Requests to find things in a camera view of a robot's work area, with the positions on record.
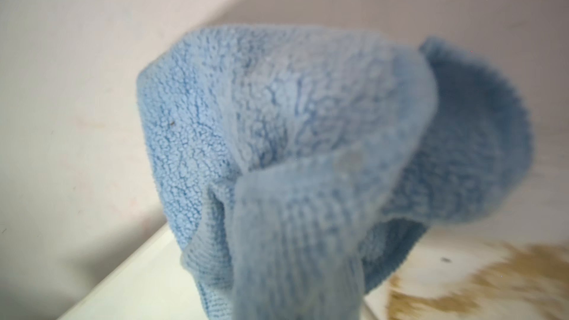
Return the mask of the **light blue cloth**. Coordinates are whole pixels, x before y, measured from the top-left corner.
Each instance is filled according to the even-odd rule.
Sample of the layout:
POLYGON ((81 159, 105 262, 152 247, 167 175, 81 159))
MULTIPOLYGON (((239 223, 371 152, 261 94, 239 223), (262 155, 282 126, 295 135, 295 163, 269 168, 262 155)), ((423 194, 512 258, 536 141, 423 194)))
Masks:
POLYGON ((209 319, 358 319, 428 228, 493 213, 532 161, 512 85, 440 39, 202 28, 137 100, 209 319))

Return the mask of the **white drawing tablet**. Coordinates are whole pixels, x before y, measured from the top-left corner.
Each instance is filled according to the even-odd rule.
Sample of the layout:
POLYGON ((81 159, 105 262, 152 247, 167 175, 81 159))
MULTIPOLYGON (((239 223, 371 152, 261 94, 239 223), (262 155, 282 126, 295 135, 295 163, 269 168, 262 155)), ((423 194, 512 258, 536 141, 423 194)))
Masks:
POLYGON ((61 319, 206 319, 194 279, 164 225, 61 319))

